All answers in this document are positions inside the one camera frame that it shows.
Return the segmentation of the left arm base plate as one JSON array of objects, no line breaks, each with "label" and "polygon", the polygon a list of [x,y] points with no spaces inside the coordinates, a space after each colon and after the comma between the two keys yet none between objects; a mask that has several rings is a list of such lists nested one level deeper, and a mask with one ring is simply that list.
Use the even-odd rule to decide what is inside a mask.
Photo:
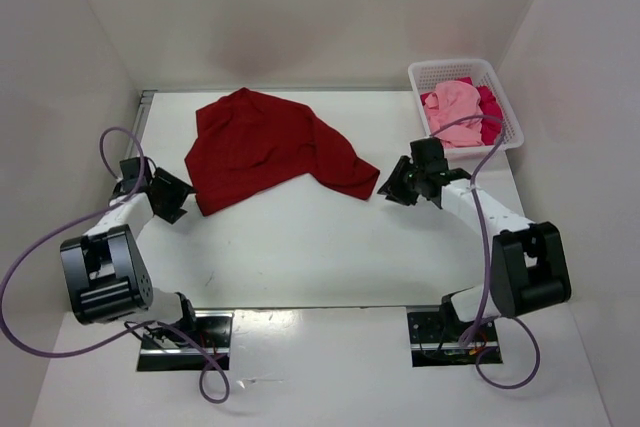
[{"label": "left arm base plate", "polygon": [[[232,311],[197,309],[195,330],[187,335],[227,371],[230,363]],[[173,333],[161,334],[157,328],[138,334],[140,349],[137,372],[200,371],[205,358],[199,351]]]}]

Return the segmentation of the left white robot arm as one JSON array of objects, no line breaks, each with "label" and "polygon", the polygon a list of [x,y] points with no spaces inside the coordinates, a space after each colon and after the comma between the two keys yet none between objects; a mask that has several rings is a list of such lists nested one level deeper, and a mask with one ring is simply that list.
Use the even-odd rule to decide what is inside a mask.
[{"label": "left white robot arm", "polygon": [[189,346],[200,332],[194,308],[184,294],[152,286],[137,238],[153,219],[170,225],[180,220],[184,202],[196,190],[149,158],[127,159],[120,169],[111,210],[60,246],[72,312],[83,325],[150,320],[152,338]]}]

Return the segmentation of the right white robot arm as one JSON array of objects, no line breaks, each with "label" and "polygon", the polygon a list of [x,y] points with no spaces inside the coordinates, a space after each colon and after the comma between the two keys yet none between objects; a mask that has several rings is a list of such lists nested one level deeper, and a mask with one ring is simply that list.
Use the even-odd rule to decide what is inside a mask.
[{"label": "right white robot arm", "polygon": [[558,228],[507,208],[465,170],[450,169],[444,159],[421,165],[402,156],[378,193],[403,206],[424,198],[481,238],[482,283],[442,300],[438,324],[446,338],[460,340],[485,320],[517,318],[571,298]]}]

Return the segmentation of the dark red t shirt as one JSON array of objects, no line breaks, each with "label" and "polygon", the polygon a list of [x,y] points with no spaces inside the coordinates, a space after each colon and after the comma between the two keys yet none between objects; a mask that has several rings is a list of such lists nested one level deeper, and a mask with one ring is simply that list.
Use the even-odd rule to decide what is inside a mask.
[{"label": "dark red t shirt", "polygon": [[380,175],[305,104],[241,88],[195,117],[185,165],[204,216],[305,174],[366,201]]}]

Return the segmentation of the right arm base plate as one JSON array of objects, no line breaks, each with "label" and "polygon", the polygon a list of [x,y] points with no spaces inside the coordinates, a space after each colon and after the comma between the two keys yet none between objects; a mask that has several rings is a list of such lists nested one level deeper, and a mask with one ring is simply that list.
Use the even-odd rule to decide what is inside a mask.
[{"label": "right arm base plate", "polygon": [[502,364],[495,325],[480,327],[474,340],[461,347],[458,340],[470,323],[454,321],[438,306],[408,308],[406,311],[412,366],[451,367]]}]

